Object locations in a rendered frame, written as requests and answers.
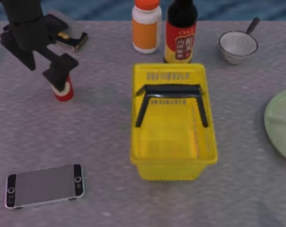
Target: white smartphone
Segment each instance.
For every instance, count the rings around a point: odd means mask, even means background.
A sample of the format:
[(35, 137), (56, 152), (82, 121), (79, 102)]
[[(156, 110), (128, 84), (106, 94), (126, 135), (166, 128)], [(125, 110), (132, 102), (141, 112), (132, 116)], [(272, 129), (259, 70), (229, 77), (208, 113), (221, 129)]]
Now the white smartphone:
[(68, 201), (84, 195), (82, 166), (79, 164), (11, 174), (6, 181), (8, 209)]

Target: yellow plastic bin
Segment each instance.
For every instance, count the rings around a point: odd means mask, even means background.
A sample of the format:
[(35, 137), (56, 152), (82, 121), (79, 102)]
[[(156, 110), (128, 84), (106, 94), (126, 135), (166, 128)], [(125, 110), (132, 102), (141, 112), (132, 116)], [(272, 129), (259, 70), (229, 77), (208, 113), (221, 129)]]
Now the yellow plastic bin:
[(131, 161), (145, 180), (194, 180), (217, 162), (201, 64), (136, 64)]

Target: round green dish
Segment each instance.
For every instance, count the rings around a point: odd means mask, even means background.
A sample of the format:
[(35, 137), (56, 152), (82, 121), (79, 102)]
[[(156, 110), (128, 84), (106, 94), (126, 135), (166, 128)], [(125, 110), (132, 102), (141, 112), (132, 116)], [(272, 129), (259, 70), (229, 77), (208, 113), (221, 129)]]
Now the round green dish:
[(286, 158), (286, 91), (275, 96), (268, 103), (264, 122), (271, 142)]

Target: gray table surface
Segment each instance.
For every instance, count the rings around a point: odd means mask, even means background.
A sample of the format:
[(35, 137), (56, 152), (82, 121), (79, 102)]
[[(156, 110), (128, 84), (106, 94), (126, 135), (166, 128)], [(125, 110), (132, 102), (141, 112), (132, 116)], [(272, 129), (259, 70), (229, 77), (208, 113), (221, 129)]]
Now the gray table surface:
[[(263, 125), (267, 102), (286, 89), (286, 22), (260, 22), (253, 61), (231, 66), (218, 37), (248, 23), (198, 24), (194, 62), (206, 67), (219, 159), (192, 182), (147, 182), (129, 161), (132, 65), (162, 62), (163, 45), (142, 55), (130, 22), (83, 23), (90, 40), (72, 54), (80, 65), (67, 103), (41, 76), (47, 60), (37, 55), (30, 72), (0, 46), (0, 227), (286, 227), (286, 161)], [(83, 199), (4, 207), (7, 175), (70, 163), (83, 165)]]

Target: dark glass bottle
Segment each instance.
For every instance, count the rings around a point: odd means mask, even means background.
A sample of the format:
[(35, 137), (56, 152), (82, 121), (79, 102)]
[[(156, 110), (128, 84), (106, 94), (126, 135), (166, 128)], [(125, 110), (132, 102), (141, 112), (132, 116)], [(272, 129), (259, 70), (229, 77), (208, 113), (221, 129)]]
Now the dark glass bottle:
[(165, 35), (165, 63), (190, 63), (198, 11), (193, 0), (174, 0), (169, 6)]

